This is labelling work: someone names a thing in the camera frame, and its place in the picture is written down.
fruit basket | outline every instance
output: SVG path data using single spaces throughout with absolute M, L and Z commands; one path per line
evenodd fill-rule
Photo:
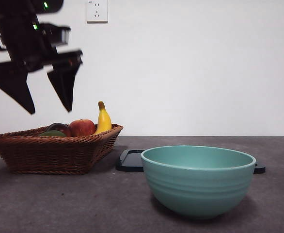
M 88 173 L 93 165 L 112 151 L 123 129 L 80 137 L 38 137 L 47 126 L 26 131 L 0 134 L 0 157 L 15 174 Z

yellow banana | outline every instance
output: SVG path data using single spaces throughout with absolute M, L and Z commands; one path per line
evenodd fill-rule
M 99 101 L 98 106 L 99 106 L 98 127 L 94 134 L 99 134 L 104 131 L 112 129 L 111 118 L 107 110 L 105 110 L 104 103 L 102 101 Z

bowl rim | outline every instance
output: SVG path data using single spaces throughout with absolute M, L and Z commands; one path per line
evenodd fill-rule
M 248 157 L 250 157 L 252 159 L 252 162 L 250 162 L 249 164 L 245 164 L 242 166 L 233 166 L 233 167 L 219 167 L 219 168 L 199 168 L 199 167 L 188 167 L 188 166 L 176 166 L 176 165 L 170 165 L 170 164 L 164 164 L 164 163 L 160 163 L 160 162 L 156 162 L 154 160 L 148 159 L 144 156 L 145 153 L 147 153 L 150 150 L 155 150 L 155 149 L 160 149 L 160 148 L 168 148 L 168 147 L 200 147 L 200 148 L 213 148 L 213 149 L 220 149 L 220 150 L 227 150 L 227 151 L 233 151 L 233 152 L 237 152 L 240 154 L 244 154 Z M 232 149 L 227 149 L 227 148 L 221 148 L 221 147 L 211 147 L 211 146 L 195 146 L 195 145 L 171 145 L 171 146 L 161 146 L 161 147 L 153 147 L 153 148 L 149 148 L 147 150 L 144 150 L 141 153 L 141 158 L 149 163 L 152 164 L 156 164 L 159 166 L 166 166 L 166 167 L 171 167 L 171 168 L 178 168 L 178 169 L 186 169 L 186 170 L 200 170 L 200 171 L 206 171 L 206 170 L 210 170 L 210 171 L 224 171 L 224 170 L 235 170 L 235 169 L 241 169 L 241 168 L 246 168 L 246 167 L 250 167 L 255 165 L 256 163 L 256 159 L 247 153 L 238 151 L 238 150 L 232 150 Z

table surface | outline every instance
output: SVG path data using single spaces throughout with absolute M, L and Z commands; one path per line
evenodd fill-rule
M 126 149 L 205 145 L 253 155 L 266 165 L 246 197 L 212 220 L 190 220 L 152 195 L 143 172 L 115 169 Z M 80 176 L 15 175 L 0 158 L 0 233 L 284 233 L 284 137 L 120 136 Z

ceramic bowl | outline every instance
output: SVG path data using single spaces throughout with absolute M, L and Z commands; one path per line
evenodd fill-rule
M 165 146 L 141 153 L 154 196 L 169 209 L 209 219 L 239 204 L 251 183 L 256 159 L 246 153 L 205 146 Z

